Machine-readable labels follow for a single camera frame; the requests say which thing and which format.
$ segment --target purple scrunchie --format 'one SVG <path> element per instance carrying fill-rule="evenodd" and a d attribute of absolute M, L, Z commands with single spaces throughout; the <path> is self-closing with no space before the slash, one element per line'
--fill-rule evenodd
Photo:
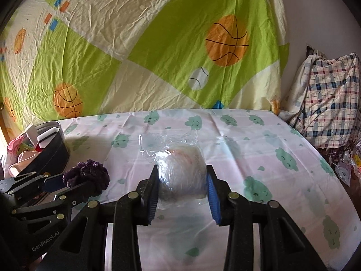
<path fill-rule="evenodd" d="M 89 159 L 86 163 L 79 162 L 63 174 L 63 182 L 69 188 L 88 180 L 95 184 L 96 195 L 100 195 L 110 182 L 108 170 L 103 164 Z"/>

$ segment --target wrapped object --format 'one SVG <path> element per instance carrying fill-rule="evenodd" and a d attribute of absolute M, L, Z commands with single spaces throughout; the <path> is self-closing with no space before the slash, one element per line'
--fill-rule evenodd
<path fill-rule="evenodd" d="M 206 164 L 194 136 L 140 135 L 140 150 L 158 165 L 158 208 L 206 197 Z"/>

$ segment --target screw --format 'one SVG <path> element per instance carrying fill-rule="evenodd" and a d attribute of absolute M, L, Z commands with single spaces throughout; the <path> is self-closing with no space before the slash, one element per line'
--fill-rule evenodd
<path fill-rule="evenodd" d="M 276 208 L 279 207 L 279 203 L 278 203 L 277 201 L 270 201 L 270 202 L 268 203 L 268 205 L 269 205 L 271 208 L 274 208 L 274 209 L 276 209 Z"/>
<path fill-rule="evenodd" d="M 95 208 L 98 205 L 98 202 L 96 200 L 91 200 L 88 202 L 89 208 Z"/>
<path fill-rule="evenodd" d="M 130 198 L 130 199 L 136 199 L 138 196 L 139 196 L 139 193 L 137 193 L 137 192 L 130 192 L 128 194 L 128 198 Z"/>
<path fill-rule="evenodd" d="M 238 199 L 238 198 L 239 198 L 239 194 L 236 193 L 236 192 L 230 192 L 230 193 L 228 194 L 228 197 L 229 197 L 230 199 L 235 200 L 235 199 Z"/>

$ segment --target plastic bag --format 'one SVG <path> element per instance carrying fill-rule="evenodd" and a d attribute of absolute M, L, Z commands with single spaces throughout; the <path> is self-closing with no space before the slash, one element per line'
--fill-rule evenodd
<path fill-rule="evenodd" d="M 206 197 L 206 164 L 196 134 L 141 134 L 140 151 L 158 165 L 158 208 L 179 206 Z"/>
<path fill-rule="evenodd" d="M 347 186 L 350 186 L 352 167 L 355 169 L 356 163 L 351 157 L 350 152 L 345 151 L 338 164 L 335 164 L 335 172 Z"/>
<path fill-rule="evenodd" d="M 359 142 L 353 150 L 353 161 L 356 165 L 356 168 L 354 168 L 353 172 L 358 177 L 359 183 L 361 185 L 361 142 Z"/>

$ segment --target orange basketball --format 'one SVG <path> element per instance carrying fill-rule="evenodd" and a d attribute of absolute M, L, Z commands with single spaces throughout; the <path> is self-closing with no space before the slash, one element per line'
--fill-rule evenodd
<path fill-rule="evenodd" d="M 54 109 L 64 118 L 74 118 L 82 114 L 83 102 L 74 86 L 61 83 L 54 90 Z"/>
<path fill-rule="evenodd" d="M 24 44 L 25 35 L 26 35 L 26 29 L 24 28 L 19 30 L 18 34 L 16 35 L 14 42 L 15 54 L 19 54 L 21 52 L 22 46 Z"/>
<path fill-rule="evenodd" d="M 236 16 L 227 15 L 211 26 L 205 39 L 205 47 L 215 64 L 226 67 L 243 58 L 248 42 L 246 27 Z"/>
<path fill-rule="evenodd" d="M 6 97 L 4 99 L 4 104 L 6 107 L 6 110 L 9 112 L 11 119 L 16 122 L 16 115 L 14 113 L 13 107 L 11 105 L 10 99 L 8 97 Z"/>

